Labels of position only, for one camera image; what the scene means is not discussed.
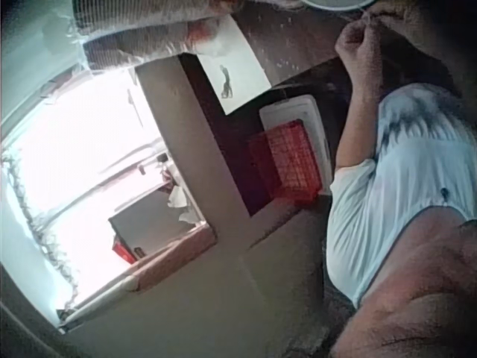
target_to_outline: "man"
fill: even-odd
[[[477,62],[417,1],[369,14],[336,45],[353,96],[326,255],[358,312],[332,356],[477,357]],[[447,65],[464,102],[415,84],[379,103],[380,25]]]

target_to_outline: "fingers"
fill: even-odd
[[[366,22],[364,20],[354,21],[346,25],[341,32],[340,37],[336,43],[336,49],[347,48],[350,45],[359,45],[364,39],[364,30],[366,29]]]
[[[398,34],[405,35],[405,23],[402,19],[389,15],[381,15],[377,18],[385,27]]]
[[[370,24],[364,30],[363,44],[375,48],[380,46],[379,41],[378,23],[375,19],[371,19]]]
[[[391,15],[403,18],[409,3],[409,0],[382,0],[375,3],[367,11],[374,16]]]

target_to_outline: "red object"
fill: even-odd
[[[137,261],[136,258],[131,255],[119,241],[114,242],[113,251],[116,252],[127,263],[133,264]]]
[[[297,119],[254,136],[249,141],[253,161],[272,198],[312,203],[323,188],[312,145]]]

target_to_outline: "window sill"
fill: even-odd
[[[108,285],[91,301],[71,314],[60,326],[60,331],[69,332],[103,315],[129,297],[148,291],[197,259],[216,242],[215,234],[209,225],[204,224],[194,229],[183,238],[172,242],[166,249],[159,250],[132,265],[119,277],[116,284]]]

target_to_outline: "bare skin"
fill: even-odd
[[[415,0],[390,0],[370,12],[447,65],[477,123],[477,67],[441,35],[426,9]],[[337,43],[353,82],[338,169],[372,158],[376,147],[382,76],[373,63],[380,60],[378,47],[369,43],[378,37],[366,36],[373,31],[369,26],[349,25]],[[477,342],[477,225],[463,223],[460,213],[444,207],[427,209],[409,223],[333,348],[334,357],[473,357],[468,350]],[[461,342],[458,352],[450,348],[453,342]]]

